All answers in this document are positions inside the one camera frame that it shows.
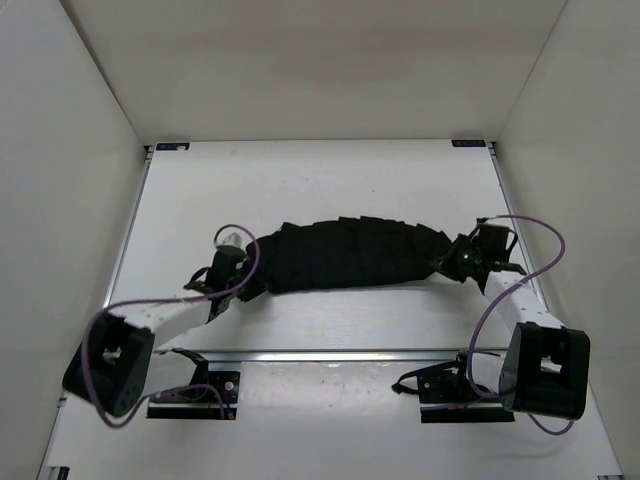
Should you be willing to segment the black pleated skirt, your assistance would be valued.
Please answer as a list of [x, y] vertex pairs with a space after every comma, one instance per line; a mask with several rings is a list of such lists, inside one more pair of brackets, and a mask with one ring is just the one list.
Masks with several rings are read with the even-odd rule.
[[442, 231], [376, 217], [299, 226], [285, 223], [247, 247], [260, 249], [253, 277], [269, 283], [270, 294], [365, 288], [424, 280], [429, 262], [451, 247]]

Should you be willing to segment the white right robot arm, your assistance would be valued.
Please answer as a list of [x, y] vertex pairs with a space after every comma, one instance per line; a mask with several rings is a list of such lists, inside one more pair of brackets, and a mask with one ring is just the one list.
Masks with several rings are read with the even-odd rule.
[[[474, 281], [488, 302], [462, 366], [448, 376], [449, 391], [465, 401], [475, 396], [497, 400], [509, 412], [576, 421], [586, 408], [591, 342], [538, 298], [530, 283], [541, 273], [528, 273], [511, 260], [517, 241], [517, 234], [498, 218], [480, 218], [433, 265], [450, 280]], [[511, 335], [503, 356], [477, 347], [492, 314], [500, 316]]]

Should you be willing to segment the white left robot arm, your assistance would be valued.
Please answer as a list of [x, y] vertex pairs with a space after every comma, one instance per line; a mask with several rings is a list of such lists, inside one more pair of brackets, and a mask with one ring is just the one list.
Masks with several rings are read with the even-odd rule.
[[89, 321], [62, 385], [93, 405], [111, 429], [128, 425], [145, 401], [175, 395], [215, 402], [222, 419], [230, 402], [209, 381], [204, 357], [171, 346], [177, 337], [216, 320], [235, 300], [266, 289], [272, 253], [255, 241], [247, 248], [223, 245], [210, 266], [187, 282], [187, 295], [125, 300], [99, 310]]

